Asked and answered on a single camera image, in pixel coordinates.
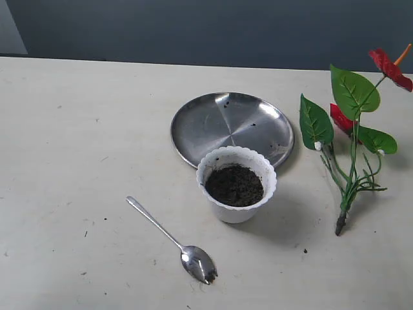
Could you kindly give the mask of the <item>steel spork spoon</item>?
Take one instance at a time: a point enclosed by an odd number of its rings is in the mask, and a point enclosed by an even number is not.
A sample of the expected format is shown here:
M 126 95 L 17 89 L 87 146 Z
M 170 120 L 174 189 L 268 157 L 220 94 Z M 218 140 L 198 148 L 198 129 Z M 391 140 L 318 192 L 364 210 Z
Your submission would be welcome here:
M 182 245 L 134 197 L 127 196 L 126 201 L 179 248 L 181 264 L 188 274 L 203 284 L 213 283 L 218 277 L 217 268 L 203 249 L 194 245 Z

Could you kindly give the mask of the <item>artificial anthurium plant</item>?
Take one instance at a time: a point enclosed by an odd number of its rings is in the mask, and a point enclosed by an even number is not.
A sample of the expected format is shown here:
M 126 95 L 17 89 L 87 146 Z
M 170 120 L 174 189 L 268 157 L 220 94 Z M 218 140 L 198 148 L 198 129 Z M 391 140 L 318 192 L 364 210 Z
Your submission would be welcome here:
M 341 195 L 335 234 L 340 236 L 347 224 L 347 216 L 361 192 L 383 192 L 376 176 L 381 172 L 383 157 L 398 150 L 396 140 L 380 130 L 361 125 L 361 116 L 379 108 L 380 84 L 389 79 L 397 87 L 412 92 L 412 80 L 405 76 L 401 62 L 412 49 L 408 44 L 396 60 L 391 60 L 382 48 L 369 51 L 369 56 L 381 72 L 376 83 L 353 71 L 330 66 L 330 82 L 334 102 L 326 112 L 318 104 L 300 97 L 299 128 L 304 146 L 320 153 L 321 161 L 330 173 Z M 334 130 L 339 129 L 350 138 L 350 168 L 345 172 L 336 156 Z

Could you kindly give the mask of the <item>white scalloped plastic pot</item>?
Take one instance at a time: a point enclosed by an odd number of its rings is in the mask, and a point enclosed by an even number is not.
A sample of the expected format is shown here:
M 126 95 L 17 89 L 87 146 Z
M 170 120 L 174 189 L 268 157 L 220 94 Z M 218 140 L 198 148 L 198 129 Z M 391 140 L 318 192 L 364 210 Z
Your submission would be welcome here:
M 205 184 L 211 173 L 231 165 L 247 167 L 259 177 L 264 190 L 259 202 L 247 207 L 232 207 L 218 202 L 207 193 Z M 211 202 L 214 214 L 226 223 L 242 223 L 253 217 L 271 199 L 277 184 L 276 172 L 270 162 L 256 151 L 239 146 L 220 147 L 209 152 L 197 166 L 196 178 L 203 194 Z

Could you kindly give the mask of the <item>dark soil in pot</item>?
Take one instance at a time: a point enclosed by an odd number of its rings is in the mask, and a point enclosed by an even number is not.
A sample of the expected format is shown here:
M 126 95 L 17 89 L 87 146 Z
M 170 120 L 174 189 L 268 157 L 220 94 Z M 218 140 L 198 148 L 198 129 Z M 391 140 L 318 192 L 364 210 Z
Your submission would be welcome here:
M 205 189 L 215 200 L 232 207 L 253 205 L 264 195 L 259 177 L 241 165 L 214 170 L 206 181 Z

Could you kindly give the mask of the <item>round steel plate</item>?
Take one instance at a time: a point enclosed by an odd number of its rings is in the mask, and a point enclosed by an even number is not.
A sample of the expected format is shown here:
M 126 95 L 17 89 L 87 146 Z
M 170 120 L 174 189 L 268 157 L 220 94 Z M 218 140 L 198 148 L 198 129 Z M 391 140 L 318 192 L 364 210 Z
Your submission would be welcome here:
M 190 100 L 175 114 L 170 135 L 177 153 L 192 167 L 211 151 L 239 146 L 262 154 L 274 167 L 294 148 L 294 130 L 278 108 L 238 92 L 216 92 Z

